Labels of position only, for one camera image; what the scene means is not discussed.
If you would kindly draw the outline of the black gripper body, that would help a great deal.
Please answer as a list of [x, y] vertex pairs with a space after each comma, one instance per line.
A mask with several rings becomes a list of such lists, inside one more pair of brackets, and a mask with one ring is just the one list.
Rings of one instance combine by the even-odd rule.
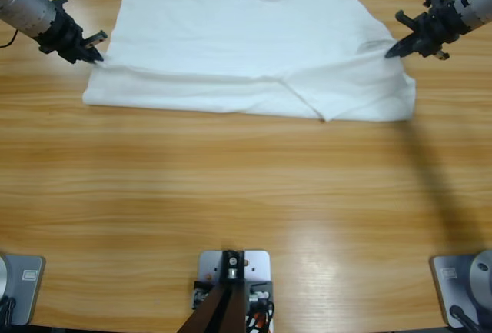
[[423, 12], [415, 18], [408, 17], [400, 10], [395, 18], [407, 26], [411, 33], [417, 33], [414, 53], [423, 57], [435, 55], [443, 60], [449, 58], [449, 55], [442, 51], [442, 45], [455, 42], [460, 35], [468, 33], [468, 26], [454, 7], [454, 0], [435, 2], [428, 12]]
[[37, 37], [39, 50], [45, 54], [57, 52], [67, 62], [87, 61], [86, 51], [81, 46], [82, 28], [63, 8], [55, 6], [55, 18], [50, 27]]

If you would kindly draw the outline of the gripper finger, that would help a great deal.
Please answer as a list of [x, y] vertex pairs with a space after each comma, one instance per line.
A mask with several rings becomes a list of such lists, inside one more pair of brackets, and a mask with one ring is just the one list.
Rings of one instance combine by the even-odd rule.
[[104, 42], [108, 38], [108, 35], [104, 31], [99, 31], [96, 34], [86, 38], [83, 46], [85, 48], [94, 48], [98, 44]]
[[385, 54], [385, 58], [400, 57], [404, 58], [414, 53], [414, 43], [417, 39], [417, 33], [413, 32], [410, 35], [396, 42]]
[[78, 58], [83, 62], [92, 64], [104, 61], [102, 54], [99, 52], [99, 50], [97, 50], [96, 47], [83, 48], [80, 51], [80, 55], [78, 56]]

